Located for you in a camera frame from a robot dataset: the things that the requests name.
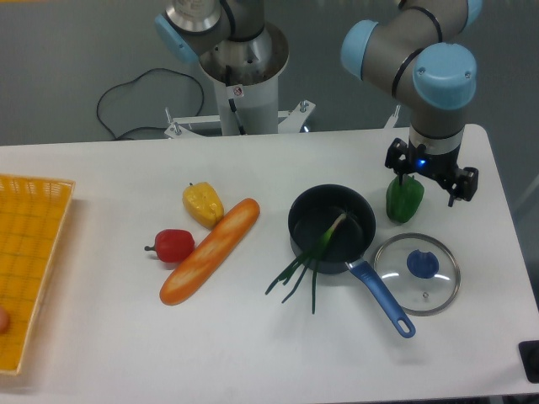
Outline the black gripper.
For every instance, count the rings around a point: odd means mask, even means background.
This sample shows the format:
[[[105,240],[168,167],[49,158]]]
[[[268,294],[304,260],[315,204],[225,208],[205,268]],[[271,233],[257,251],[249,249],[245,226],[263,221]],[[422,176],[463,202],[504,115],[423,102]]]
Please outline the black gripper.
[[[449,195],[448,206],[457,200],[471,201],[478,189],[478,170],[475,167],[458,167],[458,146],[444,154],[429,154],[424,144],[414,146],[412,141],[395,138],[387,149],[385,167],[398,176],[403,185],[404,175],[417,173],[437,182]]]

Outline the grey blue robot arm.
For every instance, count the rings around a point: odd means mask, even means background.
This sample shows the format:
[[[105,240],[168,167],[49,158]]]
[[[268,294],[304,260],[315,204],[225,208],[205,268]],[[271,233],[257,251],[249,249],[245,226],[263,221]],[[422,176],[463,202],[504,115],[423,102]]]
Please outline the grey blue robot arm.
[[[402,1],[389,24],[356,23],[340,50],[343,68],[412,111],[409,137],[394,142],[386,166],[399,177],[436,181],[450,200],[470,200],[478,170],[458,167],[465,111],[475,95],[477,63],[453,38],[479,15],[479,1]],[[261,1],[173,1],[155,19],[179,60],[213,81],[225,136],[278,130],[278,78],[289,60],[284,34]]]

